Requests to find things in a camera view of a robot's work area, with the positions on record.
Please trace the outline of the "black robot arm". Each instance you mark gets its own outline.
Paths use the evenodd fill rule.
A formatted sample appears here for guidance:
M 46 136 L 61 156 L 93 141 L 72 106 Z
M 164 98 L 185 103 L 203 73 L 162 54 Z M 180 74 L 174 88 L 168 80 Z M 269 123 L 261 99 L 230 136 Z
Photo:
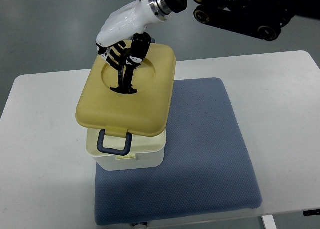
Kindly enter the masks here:
M 138 0 L 129 12 L 144 3 L 155 18 L 187 9 L 187 0 Z M 199 6 L 194 18 L 201 24 L 264 41 L 276 40 L 295 16 L 320 20 L 320 0 L 193 0 Z

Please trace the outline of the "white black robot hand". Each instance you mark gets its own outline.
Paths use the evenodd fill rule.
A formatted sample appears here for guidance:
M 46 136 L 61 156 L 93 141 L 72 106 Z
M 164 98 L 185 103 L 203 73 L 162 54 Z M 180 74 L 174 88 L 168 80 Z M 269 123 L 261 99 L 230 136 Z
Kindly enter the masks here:
M 135 0 L 113 12 L 96 38 L 98 55 L 117 71 L 137 67 L 146 58 L 151 37 L 150 25 L 162 24 L 171 13 L 185 9 L 175 0 Z

